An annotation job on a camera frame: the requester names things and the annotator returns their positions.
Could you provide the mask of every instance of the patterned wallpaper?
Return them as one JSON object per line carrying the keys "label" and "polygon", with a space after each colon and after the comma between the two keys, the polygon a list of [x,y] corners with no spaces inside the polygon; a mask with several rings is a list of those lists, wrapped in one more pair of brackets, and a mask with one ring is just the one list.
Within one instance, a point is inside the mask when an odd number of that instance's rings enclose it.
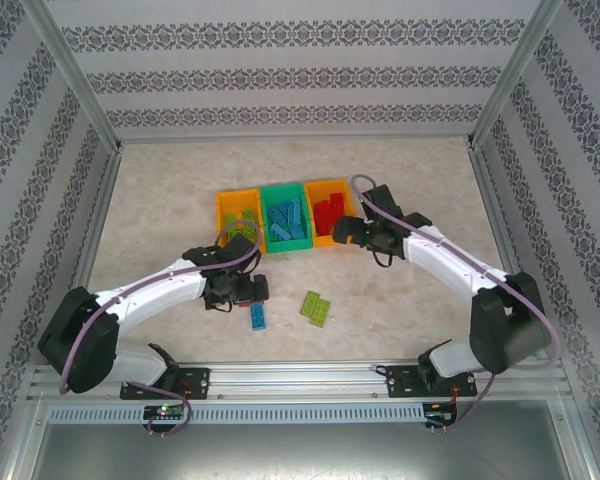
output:
{"label": "patterned wallpaper", "polygon": [[0,454],[110,155],[21,5],[0,0]]}
{"label": "patterned wallpaper", "polygon": [[562,329],[600,464],[600,0],[563,4],[483,155],[518,261]]}
{"label": "patterned wallpaper", "polygon": [[537,3],[47,4],[128,140],[468,134]]}

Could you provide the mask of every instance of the black bracket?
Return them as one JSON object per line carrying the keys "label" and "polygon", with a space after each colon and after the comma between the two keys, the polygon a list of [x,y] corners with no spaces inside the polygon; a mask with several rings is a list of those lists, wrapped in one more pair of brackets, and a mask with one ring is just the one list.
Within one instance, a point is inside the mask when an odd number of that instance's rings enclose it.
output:
{"label": "black bracket", "polygon": [[389,398],[450,397],[454,386],[458,397],[475,397],[478,394],[471,372],[446,379],[431,390],[420,378],[417,365],[378,365],[376,373],[386,378]]}
{"label": "black bracket", "polygon": [[[180,368],[174,393],[182,395],[187,400],[206,400],[209,393],[211,370],[208,368]],[[129,384],[120,387],[122,400],[173,400],[173,397],[160,395]]]}

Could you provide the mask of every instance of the enclosure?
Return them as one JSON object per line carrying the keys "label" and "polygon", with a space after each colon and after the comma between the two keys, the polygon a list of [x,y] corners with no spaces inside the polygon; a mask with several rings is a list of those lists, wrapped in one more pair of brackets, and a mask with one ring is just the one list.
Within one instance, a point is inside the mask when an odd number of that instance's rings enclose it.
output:
{"label": "enclosure", "polygon": [[[561,361],[430,435],[374,369],[466,338],[469,309],[417,265],[310,241],[307,182],[356,173],[532,275]],[[179,439],[149,439],[161,402],[119,384],[58,393],[37,341],[69,290],[159,271],[214,242],[219,192],[286,184],[313,248],[263,255],[265,329],[196,301],[128,334],[211,371]],[[219,475],[600,478],[600,0],[0,0],[0,478]]]}

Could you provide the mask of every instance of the floor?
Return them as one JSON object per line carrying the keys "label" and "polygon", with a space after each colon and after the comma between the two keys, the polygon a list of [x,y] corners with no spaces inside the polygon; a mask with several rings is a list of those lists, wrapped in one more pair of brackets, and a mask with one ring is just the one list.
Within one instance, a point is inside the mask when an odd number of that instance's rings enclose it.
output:
{"label": "floor", "polygon": [[[470,253],[500,266],[461,138],[243,140],[132,145],[107,215],[90,290],[123,286],[215,239],[215,194],[273,183],[365,173],[387,183],[405,213],[419,211]],[[185,302],[128,337],[158,343],[177,361],[415,358],[466,338],[469,309],[431,274],[407,262],[377,267],[357,246],[265,255],[267,328],[248,309],[205,311]],[[314,290],[331,301],[324,328],[299,314]]]}

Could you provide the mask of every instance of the plastic bin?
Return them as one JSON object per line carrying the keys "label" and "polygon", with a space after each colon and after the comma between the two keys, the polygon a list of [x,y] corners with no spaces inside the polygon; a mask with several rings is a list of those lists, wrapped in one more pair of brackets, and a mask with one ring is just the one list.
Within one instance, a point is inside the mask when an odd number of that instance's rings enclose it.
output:
{"label": "plastic bin", "polygon": [[313,219],[313,207],[316,203],[323,200],[330,200],[332,193],[342,193],[344,196],[344,214],[355,217],[356,208],[353,203],[351,190],[349,190],[349,182],[346,178],[334,178],[331,180],[319,180],[315,182],[306,182],[304,191],[307,197],[309,215],[311,218],[311,236],[313,238],[314,247],[329,247],[333,245],[341,245],[333,241],[331,235],[318,236],[316,233],[316,225]]}
{"label": "plastic bin", "polygon": [[[260,190],[251,188],[249,190],[236,190],[233,192],[219,192],[216,194],[216,231],[224,228],[224,217],[228,214],[234,214],[238,220],[242,219],[244,210],[253,210],[255,221],[260,226],[263,239],[265,238],[265,226],[262,221],[262,208],[260,205]],[[224,234],[220,239],[220,245],[227,244],[227,235]],[[267,253],[266,241],[260,245],[260,251]]]}
{"label": "plastic bin", "polygon": [[[291,201],[293,197],[300,198],[300,226],[302,227],[305,238],[297,240],[278,240],[269,232],[271,219],[269,219],[267,215],[267,207],[273,207],[282,202]],[[311,248],[313,244],[311,234],[311,217],[309,216],[309,210],[307,209],[307,199],[305,198],[304,186],[301,183],[262,187],[260,189],[260,199],[262,204],[262,218],[264,219],[265,238],[267,240],[267,252],[279,253]]]}

